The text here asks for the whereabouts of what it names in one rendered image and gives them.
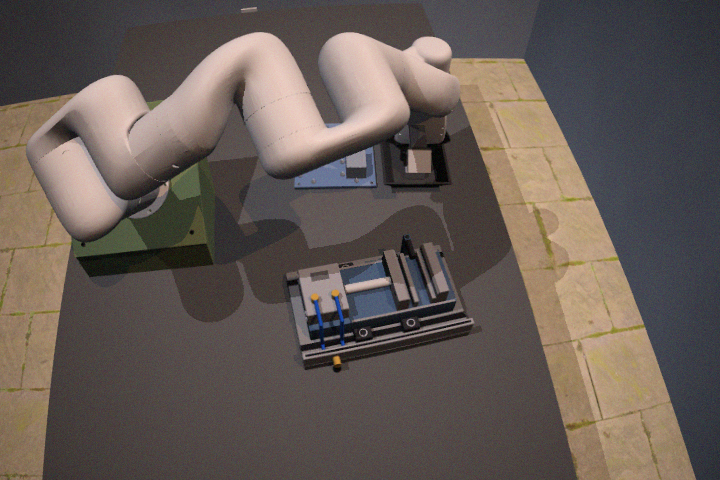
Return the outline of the grey flat bar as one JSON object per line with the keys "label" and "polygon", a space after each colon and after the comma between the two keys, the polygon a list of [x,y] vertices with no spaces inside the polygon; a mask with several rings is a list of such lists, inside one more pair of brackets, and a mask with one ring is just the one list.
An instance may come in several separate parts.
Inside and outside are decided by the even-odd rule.
{"label": "grey flat bar", "polygon": [[407,263],[406,263],[403,253],[399,253],[398,261],[399,261],[399,264],[400,264],[400,267],[402,270],[402,274],[403,274],[403,277],[404,277],[404,280],[405,280],[405,283],[406,283],[406,286],[407,286],[407,289],[408,289],[408,292],[409,292],[409,295],[411,298],[412,305],[413,305],[413,307],[417,307],[418,303],[419,303],[419,299],[418,299],[418,296],[417,296],[417,293],[416,293],[416,290],[415,290],[415,287],[414,287],[414,284],[413,284],[413,281],[412,281],[412,278],[411,278],[411,275],[410,275],[410,272],[409,272],[409,269],[408,269],[408,266],[407,266]]}
{"label": "grey flat bar", "polygon": [[416,250],[415,253],[416,253],[416,256],[417,256],[417,257],[416,257],[416,262],[417,262],[417,265],[418,265],[418,268],[419,268],[419,271],[420,271],[420,274],[421,274],[421,277],[422,277],[422,280],[423,280],[423,283],[424,283],[424,286],[425,286],[425,289],[426,289],[426,292],[427,292],[429,301],[430,301],[431,304],[432,304],[432,303],[435,303],[436,295],[435,295],[435,292],[434,292],[432,283],[431,283],[431,281],[430,281],[430,278],[429,278],[429,275],[428,275],[428,272],[427,272],[427,269],[426,269],[424,260],[423,260],[423,258],[422,258],[421,252],[420,252],[420,250]]}

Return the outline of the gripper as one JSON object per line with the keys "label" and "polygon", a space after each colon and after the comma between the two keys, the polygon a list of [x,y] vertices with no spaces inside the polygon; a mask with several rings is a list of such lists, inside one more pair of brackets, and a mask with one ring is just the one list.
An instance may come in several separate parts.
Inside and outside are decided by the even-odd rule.
{"label": "gripper", "polygon": [[407,163],[407,147],[409,147],[410,144],[409,125],[425,126],[427,146],[432,148],[433,153],[433,150],[441,146],[441,144],[445,144],[451,141],[450,135],[446,130],[446,118],[447,115],[442,118],[434,118],[410,111],[410,118],[408,123],[399,133],[394,135],[395,140],[394,136],[387,140],[387,142],[394,144],[397,148],[401,150],[402,153],[400,152],[400,160],[403,161],[404,166],[406,166]]}

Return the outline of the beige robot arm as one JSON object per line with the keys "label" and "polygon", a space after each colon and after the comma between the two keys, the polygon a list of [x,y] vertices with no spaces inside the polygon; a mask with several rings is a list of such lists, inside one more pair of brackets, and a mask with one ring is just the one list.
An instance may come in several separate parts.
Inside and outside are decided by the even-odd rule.
{"label": "beige robot arm", "polygon": [[251,33],[209,54],[151,111],[126,76],[90,84],[33,134],[26,156],[65,230],[93,242],[157,212],[169,180],[214,151],[234,105],[265,172],[291,179],[393,137],[410,111],[448,115],[460,97],[451,59],[436,37],[403,52],[359,33],[333,36],[318,68],[344,124],[327,128],[284,43]]}

